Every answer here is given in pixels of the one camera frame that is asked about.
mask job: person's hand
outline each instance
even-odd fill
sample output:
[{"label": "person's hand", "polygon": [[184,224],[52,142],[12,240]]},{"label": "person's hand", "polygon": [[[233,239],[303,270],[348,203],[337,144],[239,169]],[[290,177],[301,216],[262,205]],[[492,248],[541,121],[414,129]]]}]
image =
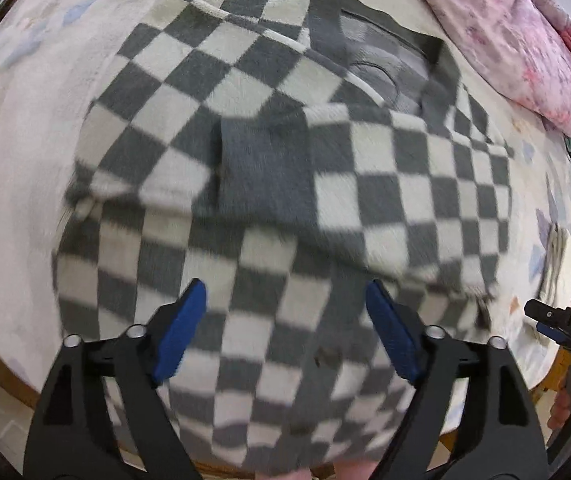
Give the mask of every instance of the person's hand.
[{"label": "person's hand", "polygon": [[554,399],[554,405],[550,410],[550,420],[548,420],[548,428],[551,430],[559,430],[569,419],[571,412],[571,399],[568,391],[565,389],[565,380],[561,385],[561,390]]}]

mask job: finger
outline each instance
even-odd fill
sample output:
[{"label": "finger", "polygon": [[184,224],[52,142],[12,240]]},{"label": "finger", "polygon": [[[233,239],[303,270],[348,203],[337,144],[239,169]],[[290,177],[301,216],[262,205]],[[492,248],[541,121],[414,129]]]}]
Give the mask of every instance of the finger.
[{"label": "finger", "polygon": [[565,421],[569,419],[569,413],[570,412],[568,408],[562,408],[556,404],[550,410],[550,415],[552,415],[552,418],[556,418],[561,424],[564,424]]},{"label": "finger", "polygon": [[548,419],[548,428],[550,428],[552,431],[554,430],[560,430],[563,427],[563,423],[559,420],[557,420],[556,418],[554,418],[553,416],[551,416]]},{"label": "finger", "polygon": [[261,473],[257,473],[255,480],[310,480],[312,478],[312,472],[309,469],[298,469],[297,471],[292,471],[280,476],[263,476]]},{"label": "finger", "polygon": [[571,399],[567,390],[560,390],[554,397],[554,405],[560,408],[568,408],[570,406]]},{"label": "finger", "polygon": [[368,480],[378,465],[371,460],[335,462],[334,471],[337,480]]}]

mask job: checkered fabric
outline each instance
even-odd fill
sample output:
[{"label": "checkered fabric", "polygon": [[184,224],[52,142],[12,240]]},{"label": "checkered fabric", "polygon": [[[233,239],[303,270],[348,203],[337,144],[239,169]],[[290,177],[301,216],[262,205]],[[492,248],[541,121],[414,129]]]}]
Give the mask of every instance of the checkered fabric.
[{"label": "checkered fabric", "polygon": [[383,274],[478,294],[496,279],[508,243],[504,146],[346,104],[223,121],[222,139],[222,212],[288,226]]},{"label": "checkered fabric", "polygon": [[429,80],[427,60],[373,23],[342,15],[341,30],[350,71],[379,92],[387,108],[419,115]]},{"label": "checkered fabric", "polygon": [[[444,283],[478,286],[485,296],[494,281],[483,261],[507,245],[509,203],[502,191],[493,203],[485,190],[509,192],[509,149],[442,42],[379,16],[416,45],[429,72],[416,92],[422,118],[391,113],[348,70],[340,11],[368,17],[360,5],[158,0],[115,56],[83,124],[53,258],[62,326],[86,339],[115,336],[147,322],[192,278],[205,282],[208,310],[160,391],[195,460],[280,474],[381,458],[413,391],[390,367],[366,314],[363,292],[375,277],[425,322],[458,337],[485,333],[478,298]],[[248,192],[239,170],[261,145],[246,142],[245,155],[234,154],[244,135],[277,139],[278,121],[292,132],[285,140],[310,149],[293,152],[294,166],[282,159],[268,167],[273,178],[262,176],[273,187],[254,178]],[[288,168],[290,179],[280,182]],[[266,200],[293,187],[313,200],[282,200],[280,216],[266,218],[275,211]],[[240,189],[242,214],[235,207],[243,203],[229,200]],[[382,194],[398,198],[396,212]],[[262,200],[248,214],[253,196]],[[292,221],[284,216],[290,208],[311,220]],[[495,223],[489,237],[484,221]],[[279,228],[266,227],[275,222]],[[390,222],[405,238],[390,237]],[[412,233],[423,223],[436,238],[417,240],[429,244],[424,250],[436,243],[437,254],[415,251]],[[396,279],[404,272],[384,250],[391,242],[405,244],[401,270],[414,269],[405,272],[414,279]],[[457,272],[445,275],[452,261]],[[125,430],[114,384],[107,393]]]},{"label": "checkered fabric", "polygon": [[[257,23],[233,14],[242,5]],[[352,73],[281,34],[307,38],[309,14],[310,0],[223,0],[220,8],[158,0],[99,86],[80,134],[74,193],[190,210],[219,162],[222,117],[332,99],[380,104]],[[287,27],[275,27],[277,18]]]},{"label": "checkered fabric", "polygon": [[[147,322],[192,278],[206,283],[208,310],[162,395],[195,460],[276,473],[380,458],[412,389],[363,305],[376,274],[274,230],[112,202],[96,205],[69,240],[57,258],[62,322],[88,340]],[[425,322],[475,333],[478,308],[464,295],[386,285]]]}]

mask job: blue patch on quilt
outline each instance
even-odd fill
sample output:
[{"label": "blue patch on quilt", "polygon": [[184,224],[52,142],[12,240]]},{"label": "blue patch on quilt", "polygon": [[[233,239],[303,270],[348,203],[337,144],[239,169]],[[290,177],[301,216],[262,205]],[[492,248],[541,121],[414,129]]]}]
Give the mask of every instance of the blue patch on quilt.
[{"label": "blue patch on quilt", "polygon": [[70,7],[64,14],[64,27],[76,22],[80,17],[85,14],[88,7],[91,6],[96,0],[87,0],[80,4]]},{"label": "blue patch on quilt", "polygon": [[548,208],[550,209],[550,221],[551,222],[562,222],[565,220],[565,207],[563,206],[563,200],[555,200],[554,194],[552,192],[552,187],[550,187],[550,179],[546,176],[545,183],[548,189]]},{"label": "blue patch on quilt", "polygon": [[532,247],[532,254],[530,255],[530,281],[533,281],[536,276],[540,276],[543,272],[543,265],[545,263],[545,250],[535,245]]},{"label": "blue patch on quilt", "polygon": [[536,210],[536,223],[539,226],[539,241],[543,247],[547,247],[551,222],[545,217],[543,211],[539,208]]},{"label": "blue patch on quilt", "polygon": [[14,50],[3,62],[3,65],[6,68],[9,68],[20,59],[36,52],[44,39],[44,33],[46,31],[47,24],[48,23],[46,21],[41,21],[33,27],[29,28],[25,32],[26,38],[14,48]]},{"label": "blue patch on quilt", "polygon": [[529,142],[527,142],[527,140],[523,141],[523,158],[525,159],[525,161],[528,164],[532,163],[532,159],[534,157],[534,153],[536,153],[536,150],[534,149],[534,146],[531,145]]}]

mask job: tiled floor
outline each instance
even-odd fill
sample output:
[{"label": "tiled floor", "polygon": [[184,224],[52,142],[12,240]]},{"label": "tiled floor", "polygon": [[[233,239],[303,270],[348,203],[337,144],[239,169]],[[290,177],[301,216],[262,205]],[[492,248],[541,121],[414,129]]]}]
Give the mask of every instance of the tiled floor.
[{"label": "tiled floor", "polygon": [[[554,393],[547,392],[537,405],[539,420],[543,427],[546,439],[550,436],[550,430],[545,427],[545,423],[550,413],[550,407],[554,400]],[[32,419],[32,410],[11,397],[0,387],[0,451],[21,472],[23,455],[26,449],[26,438]],[[137,456],[122,451],[124,460],[131,465],[143,468]],[[430,464],[430,468],[447,462],[450,456],[449,451],[441,443],[435,450],[435,455]]]},{"label": "tiled floor", "polygon": [[32,419],[32,410],[0,388],[0,451],[19,471]]}]

